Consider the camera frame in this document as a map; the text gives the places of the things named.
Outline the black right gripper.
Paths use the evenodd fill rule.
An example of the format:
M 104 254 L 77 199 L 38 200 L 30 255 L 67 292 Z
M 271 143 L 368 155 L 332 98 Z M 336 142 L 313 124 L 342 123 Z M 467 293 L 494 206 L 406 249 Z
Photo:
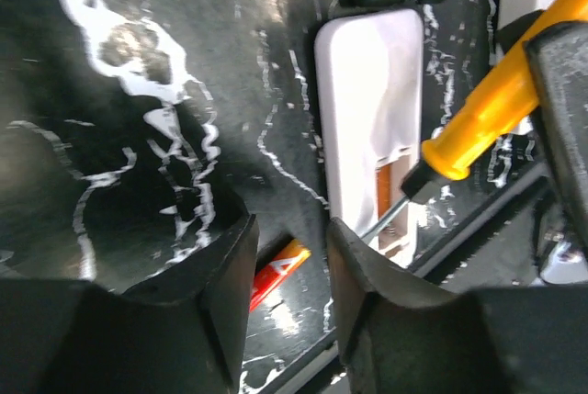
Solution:
M 545 191 L 534 207 L 533 283 L 586 284 L 581 246 L 587 245 L 587 23 L 560 22 L 524 50 L 539 102 L 533 123 L 569 219 L 554 193 Z

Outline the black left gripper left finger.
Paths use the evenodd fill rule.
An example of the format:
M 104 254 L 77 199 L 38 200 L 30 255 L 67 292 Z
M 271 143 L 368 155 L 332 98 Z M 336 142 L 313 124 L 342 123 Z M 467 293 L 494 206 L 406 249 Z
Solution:
M 82 280 L 1 282 L 4 393 L 233 393 L 258 225 L 118 294 Z

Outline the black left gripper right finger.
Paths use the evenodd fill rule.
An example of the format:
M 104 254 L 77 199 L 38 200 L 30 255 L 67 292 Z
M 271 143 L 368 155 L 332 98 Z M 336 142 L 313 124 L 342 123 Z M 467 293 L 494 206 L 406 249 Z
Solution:
M 584 393 L 587 288 L 456 294 L 327 229 L 339 356 L 355 393 Z

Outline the red orange battery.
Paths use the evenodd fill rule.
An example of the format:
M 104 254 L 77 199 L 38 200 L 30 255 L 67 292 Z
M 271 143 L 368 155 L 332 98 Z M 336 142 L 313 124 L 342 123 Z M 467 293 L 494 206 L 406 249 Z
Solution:
M 255 274 L 249 311 L 254 311 L 267 296 L 291 276 L 309 257 L 311 251 L 293 240 Z

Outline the white remote orange batteries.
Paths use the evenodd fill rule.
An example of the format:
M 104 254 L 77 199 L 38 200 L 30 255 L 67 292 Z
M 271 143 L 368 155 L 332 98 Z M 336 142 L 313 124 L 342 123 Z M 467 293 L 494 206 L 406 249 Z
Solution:
M 314 42 L 330 215 L 358 235 L 380 219 L 377 170 L 391 164 L 393 205 L 420 158 L 423 54 L 411 8 L 331 20 Z

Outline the orange yellow battery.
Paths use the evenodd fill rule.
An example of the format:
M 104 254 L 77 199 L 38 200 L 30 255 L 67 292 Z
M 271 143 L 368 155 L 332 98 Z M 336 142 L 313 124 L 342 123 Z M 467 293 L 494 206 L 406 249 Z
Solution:
M 376 172 L 378 217 L 381 218 L 392 206 L 391 164 L 381 166 Z

